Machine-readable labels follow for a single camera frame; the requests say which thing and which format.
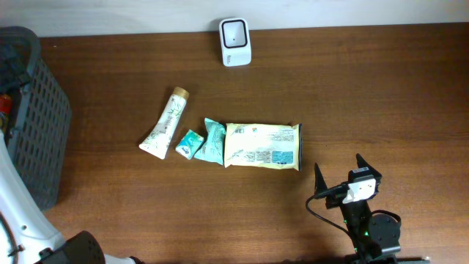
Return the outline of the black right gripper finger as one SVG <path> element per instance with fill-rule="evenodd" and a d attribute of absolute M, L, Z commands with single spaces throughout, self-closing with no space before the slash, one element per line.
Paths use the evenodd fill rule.
<path fill-rule="evenodd" d="M 357 153 L 355 157 L 357 160 L 357 165 L 360 169 L 367 167 L 369 172 L 374 176 L 374 178 L 381 178 L 381 174 L 367 161 L 365 161 L 365 159 L 359 153 Z"/>
<path fill-rule="evenodd" d="M 327 184 L 325 183 L 324 177 L 317 163 L 314 164 L 314 175 L 315 175 L 314 196 L 325 197 L 328 187 L 327 187 Z"/>

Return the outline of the yellow wet wipes pack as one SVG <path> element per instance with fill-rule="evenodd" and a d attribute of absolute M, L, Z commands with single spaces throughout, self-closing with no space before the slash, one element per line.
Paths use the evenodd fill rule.
<path fill-rule="evenodd" d="M 228 123 L 224 166 L 301 170 L 302 125 Z"/>

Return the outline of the teal green snack pouch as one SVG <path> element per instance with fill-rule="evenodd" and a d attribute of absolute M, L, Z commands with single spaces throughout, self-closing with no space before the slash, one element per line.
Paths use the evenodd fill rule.
<path fill-rule="evenodd" d="M 207 139 L 196 152 L 194 158 L 224 165 L 224 140 L 226 137 L 225 127 L 209 118 L 204 119 L 208 132 Z"/>

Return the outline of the small teal tissue packet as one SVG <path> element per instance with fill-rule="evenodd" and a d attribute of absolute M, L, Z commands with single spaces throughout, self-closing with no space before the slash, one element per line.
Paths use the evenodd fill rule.
<path fill-rule="evenodd" d="M 191 160 L 195 153 L 204 143 L 204 137 L 198 133 L 189 130 L 181 139 L 180 143 L 176 146 L 175 150 L 183 157 Z"/>

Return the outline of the white tube with gold cap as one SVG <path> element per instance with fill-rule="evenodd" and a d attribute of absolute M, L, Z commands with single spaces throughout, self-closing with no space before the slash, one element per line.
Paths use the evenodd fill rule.
<path fill-rule="evenodd" d="M 175 87 L 157 124 L 139 148 L 159 159 L 166 157 L 174 132 L 184 112 L 189 92 Z"/>

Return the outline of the orange red spaghetti packet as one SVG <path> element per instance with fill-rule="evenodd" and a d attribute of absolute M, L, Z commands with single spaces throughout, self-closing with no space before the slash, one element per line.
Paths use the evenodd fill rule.
<path fill-rule="evenodd" d="M 12 98 L 7 94 L 1 94 L 0 112 L 1 112 L 1 130 L 6 133 L 9 123 L 10 113 L 12 111 Z"/>

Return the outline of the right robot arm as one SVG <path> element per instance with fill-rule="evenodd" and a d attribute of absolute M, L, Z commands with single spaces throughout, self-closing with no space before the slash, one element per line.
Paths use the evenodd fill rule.
<path fill-rule="evenodd" d="M 387 210 L 370 210 L 368 201 L 379 193 L 382 174 L 357 154 L 358 168 L 349 171 L 347 181 L 327 187 L 318 164 L 314 165 L 314 195 L 306 200 L 306 210 L 318 219 L 343 231 L 352 241 L 355 253 L 346 263 L 429 263 L 424 258 L 399 259 L 402 219 Z M 324 199 L 327 209 L 339 208 L 346 227 L 315 213 L 309 203 Z"/>

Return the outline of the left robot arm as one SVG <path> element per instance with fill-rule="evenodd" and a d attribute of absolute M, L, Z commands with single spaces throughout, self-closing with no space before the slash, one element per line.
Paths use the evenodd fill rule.
<path fill-rule="evenodd" d="M 37 207 L 1 135 L 1 262 L 137 264 L 137 257 L 105 254 L 87 231 L 65 239 Z"/>

